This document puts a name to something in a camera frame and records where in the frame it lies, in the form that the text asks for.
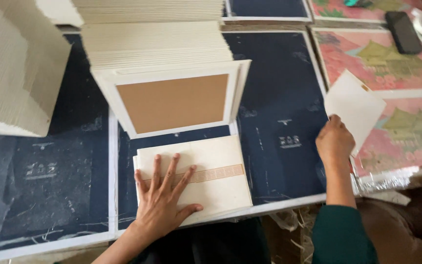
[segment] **hand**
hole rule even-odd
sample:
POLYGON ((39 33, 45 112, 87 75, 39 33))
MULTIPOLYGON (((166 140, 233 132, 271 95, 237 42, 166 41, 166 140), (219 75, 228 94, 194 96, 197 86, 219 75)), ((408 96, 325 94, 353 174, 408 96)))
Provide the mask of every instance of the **hand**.
POLYGON ((327 167, 348 165, 349 155, 355 147, 353 135, 337 115, 332 115, 320 130, 317 140, 318 154, 327 167))
POLYGON ((131 223, 129 228, 144 232, 145 239, 149 240, 150 243, 179 227, 192 213, 203 210, 200 204, 191 204, 177 211, 177 202, 180 195, 196 170, 196 165, 192 165, 179 184, 172 189, 172 182, 179 159, 180 154, 175 153, 164 181, 161 183, 161 157, 159 154, 156 155, 154 158, 154 173, 149 188, 141 178, 141 172, 139 170, 135 171, 140 203, 137 218, 131 223))

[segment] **patterned paper strip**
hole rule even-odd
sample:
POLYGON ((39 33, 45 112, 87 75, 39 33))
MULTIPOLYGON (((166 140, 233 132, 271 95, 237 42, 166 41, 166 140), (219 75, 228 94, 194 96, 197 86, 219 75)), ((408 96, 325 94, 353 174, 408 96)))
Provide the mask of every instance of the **patterned paper strip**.
MULTIPOLYGON (((185 175, 184 173, 175 175, 175 177, 173 178, 172 187, 177 186, 184 175, 185 175)), ((232 176, 237 176, 237 175, 243 175, 242 164, 221 167, 221 168, 211 169, 211 170, 206 170, 206 171, 197 171, 193 174, 193 177, 191 177, 190 183, 203 182, 207 180, 214 180, 214 179, 232 177, 232 176)), ((164 178, 165 176, 160 178, 161 182, 164 181, 164 178)), ((150 179, 145 180, 144 182, 149 187, 151 180, 150 179)))

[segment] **black phone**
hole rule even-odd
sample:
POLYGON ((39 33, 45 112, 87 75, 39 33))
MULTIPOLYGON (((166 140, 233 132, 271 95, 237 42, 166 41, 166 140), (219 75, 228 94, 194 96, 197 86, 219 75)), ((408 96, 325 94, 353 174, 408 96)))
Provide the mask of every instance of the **black phone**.
POLYGON ((405 12, 389 11, 385 13, 387 27, 393 35, 393 40, 401 54, 419 54, 422 44, 414 30, 408 14, 405 12))

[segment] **white paper sheet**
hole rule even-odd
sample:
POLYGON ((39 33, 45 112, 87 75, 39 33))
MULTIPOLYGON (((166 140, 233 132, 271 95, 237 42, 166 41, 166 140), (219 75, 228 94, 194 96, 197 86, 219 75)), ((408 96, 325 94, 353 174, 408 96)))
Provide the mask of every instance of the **white paper sheet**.
POLYGON ((161 173, 165 175, 174 153, 180 153, 181 156, 176 174, 185 173, 191 165, 197 166, 196 174, 200 171, 242 165, 240 175, 189 183, 179 199, 178 208, 200 203, 204 210, 194 213, 182 225, 202 222, 252 206, 238 135, 138 149, 135 168, 141 170, 143 180, 151 179, 154 156, 161 154, 161 173))
POLYGON ((370 89, 366 91, 363 85, 362 81, 345 70, 325 97, 327 115, 341 117, 355 138, 356 146, 351 152, 353 156, 357 155, 387 105, 370 89))

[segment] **sleeve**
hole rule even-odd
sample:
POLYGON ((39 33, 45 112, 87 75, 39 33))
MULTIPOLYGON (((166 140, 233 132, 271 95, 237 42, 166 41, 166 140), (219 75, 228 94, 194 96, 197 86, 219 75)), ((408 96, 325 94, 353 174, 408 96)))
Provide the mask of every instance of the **sleeve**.
POLYGON ((325 205, 312 229, 313 264, 377 264, 374 245, 367 237, 357 209, 325 205))

